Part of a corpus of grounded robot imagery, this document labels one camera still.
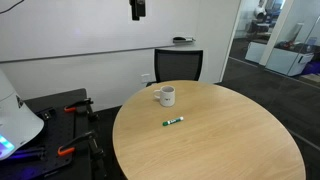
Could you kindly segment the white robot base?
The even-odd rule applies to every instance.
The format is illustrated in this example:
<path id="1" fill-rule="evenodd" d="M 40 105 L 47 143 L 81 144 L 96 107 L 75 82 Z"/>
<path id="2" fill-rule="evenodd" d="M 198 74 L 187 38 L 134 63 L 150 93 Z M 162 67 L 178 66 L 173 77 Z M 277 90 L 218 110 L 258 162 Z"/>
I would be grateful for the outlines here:
<path id="1" fill-rule="evenodd" d="M 9 158 L 44 128 L 0 70 L 0 160 Z"/>

